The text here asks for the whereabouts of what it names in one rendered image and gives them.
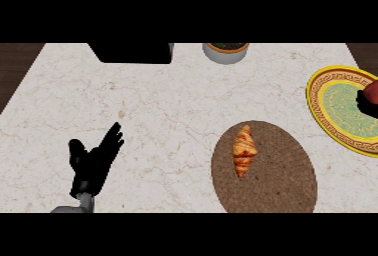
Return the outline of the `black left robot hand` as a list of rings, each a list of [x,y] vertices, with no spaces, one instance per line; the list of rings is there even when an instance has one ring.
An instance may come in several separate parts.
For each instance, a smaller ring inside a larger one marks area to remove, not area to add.
[[[123,144],[120,125],[113,123],[97,147],[86,150],[78,139],[70,139],[69,165],[73,180],[69,195],[76,198],[82,193],[95,196],[100,193],[110,165]]]

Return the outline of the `red bell pepper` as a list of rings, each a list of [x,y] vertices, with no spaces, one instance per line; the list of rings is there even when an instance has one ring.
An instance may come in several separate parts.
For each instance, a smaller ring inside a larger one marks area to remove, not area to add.
[[[378,80],[366,86],[363,95],[370,103],[378,104]]]

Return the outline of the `brown oval woven placemat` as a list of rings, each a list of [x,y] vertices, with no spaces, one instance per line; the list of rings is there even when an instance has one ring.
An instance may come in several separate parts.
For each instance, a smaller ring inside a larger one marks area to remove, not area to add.
[[[243,178],[233,165],[231,145],[243,125],[250,127],[256,156]],[[317,181],[299,142],[274,124],[244,121],[231,126],[215,144],[212,186],[228,213],[308,212],[317,200]]]

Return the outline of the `yellow patterned plate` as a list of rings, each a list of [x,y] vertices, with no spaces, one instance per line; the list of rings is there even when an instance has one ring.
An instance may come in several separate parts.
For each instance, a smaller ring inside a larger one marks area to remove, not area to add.
[[[349,66],[318,69],[306,82],[305,98],[314,120],[330,138],[355,153],[378,158],[378,119],[357,108],[357,91],[378,80]]]

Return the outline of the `golden brown croissant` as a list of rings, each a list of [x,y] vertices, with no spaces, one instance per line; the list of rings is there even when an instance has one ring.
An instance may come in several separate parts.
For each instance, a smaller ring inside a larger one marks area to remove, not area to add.
[[[231,144],[231,154],[236,176],[243,178],[253,162],[253,157],[256,156],[256,148],[249,125],[243,125],[236,133]]]

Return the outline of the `black appliance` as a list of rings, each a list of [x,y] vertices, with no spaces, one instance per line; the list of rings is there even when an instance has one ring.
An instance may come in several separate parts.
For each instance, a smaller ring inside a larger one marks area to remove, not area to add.
[[[94,55],[103,63],[169,64],[172,43],[89,43]]]

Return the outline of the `grey plant pot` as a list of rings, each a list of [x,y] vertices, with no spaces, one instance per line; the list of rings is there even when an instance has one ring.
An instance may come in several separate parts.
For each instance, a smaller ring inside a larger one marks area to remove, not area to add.
[[[228,65],[237,63],[247,50],[247,43],[243,43],[237,49],[221,49],[211,43],[202,44],[202,51],[211,61],[218,64]]]

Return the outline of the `dark green potted plant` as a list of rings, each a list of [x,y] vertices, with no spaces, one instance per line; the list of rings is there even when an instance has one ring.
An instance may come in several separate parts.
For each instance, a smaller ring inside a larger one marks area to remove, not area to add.
[[[211,43],[213,47],[222,50],[236,50],[243,47],[246,43]]]

